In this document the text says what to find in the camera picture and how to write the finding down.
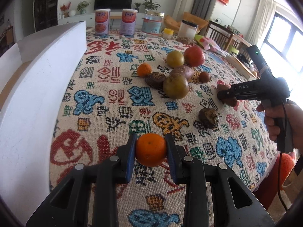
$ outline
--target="gold jar lid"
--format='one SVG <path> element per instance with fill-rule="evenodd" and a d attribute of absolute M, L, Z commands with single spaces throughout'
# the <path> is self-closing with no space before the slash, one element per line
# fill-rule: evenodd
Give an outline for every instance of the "gold jar lid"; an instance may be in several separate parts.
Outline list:
<path fill-rule="evenodd" d="M 148 9 L 145 9 L 145 13 L 149 14 L 149 15 L 160 16 L 160 17 L 164 17 L 164 14 L 165 14 L 165 13 L 162 13 L 162 12 L 158 12 L 156 10 L 148 10 Z"/>

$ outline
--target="pink canister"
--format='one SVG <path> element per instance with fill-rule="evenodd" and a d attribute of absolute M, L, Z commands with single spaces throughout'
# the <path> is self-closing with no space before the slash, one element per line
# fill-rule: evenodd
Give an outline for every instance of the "pink canister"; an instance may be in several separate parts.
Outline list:
<path fill-rule="evenodd" d="M 96 20 L 95 20 L 96 35 L 107 35 L 109 33 L 110 12 L 111 10 L 109 8 L 96 10 Z"/>
<path fill-rule="evenodd" d="M 138 13 L 138 11 L 135 9 L 123 9 L 121 26 L 120 26 L 120 34 L 126 35 L 126 36 L 134 35 L 137 13 Z"/>

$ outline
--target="yellow-green fruit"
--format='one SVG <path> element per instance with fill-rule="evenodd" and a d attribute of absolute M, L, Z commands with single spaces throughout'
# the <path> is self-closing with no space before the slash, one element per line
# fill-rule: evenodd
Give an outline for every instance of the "yellow-green fruit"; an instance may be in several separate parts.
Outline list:
<path fill-rule="evenodd" d="M 188 93 L 188 82 L 183 75 L 174 73 L 164 80 L 163 91 L 169 98 L 182 99 Z"/>
<path fill-rule="evenodd" d="M 171 67 L 182 66 L 184 64 L 184 56 L 179 51 L 172 51 L 167 54 L 166 63 Z"/>

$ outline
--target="black jar lid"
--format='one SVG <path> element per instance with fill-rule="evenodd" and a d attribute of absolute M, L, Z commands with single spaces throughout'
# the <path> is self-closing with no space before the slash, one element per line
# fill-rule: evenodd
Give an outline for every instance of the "black jar lid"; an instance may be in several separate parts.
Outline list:
<path fill-rule="evenodd" d="M 188 25 L 188 26 L 192 26 L 194 28 L 198 28 L 198 25 L 196 25 L 195 23 L 189 22 L 187 20 L 182 20 L 182 23 Z"/>

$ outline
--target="orange chair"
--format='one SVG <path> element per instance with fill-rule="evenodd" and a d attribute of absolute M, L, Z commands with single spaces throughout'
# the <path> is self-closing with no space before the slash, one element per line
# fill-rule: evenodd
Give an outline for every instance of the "orange chair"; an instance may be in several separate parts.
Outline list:
<path fill-rule="evenodd" d="M 202 28 L 206 27 L 208 25 L 208 22 L 204 19 L 201 19 L 195 15 L 192 15 L 188 12 L 184 12 L 183 13 L 183 20 L 195 23 L 196 25 L 198 25 L 198 29 L 196 34 L 198 34 Z M 172 29 L 174 30 L 174 33 L 178 33 L 179 29 L 180 29 L 180 25 L 181 25 L 181 21 L 177 22 L 175 21 L 172 17 L 170 17 L 169 15 L 166 15 L 164 18 L 164 25 L 166 26 L 166 28 Z"/>

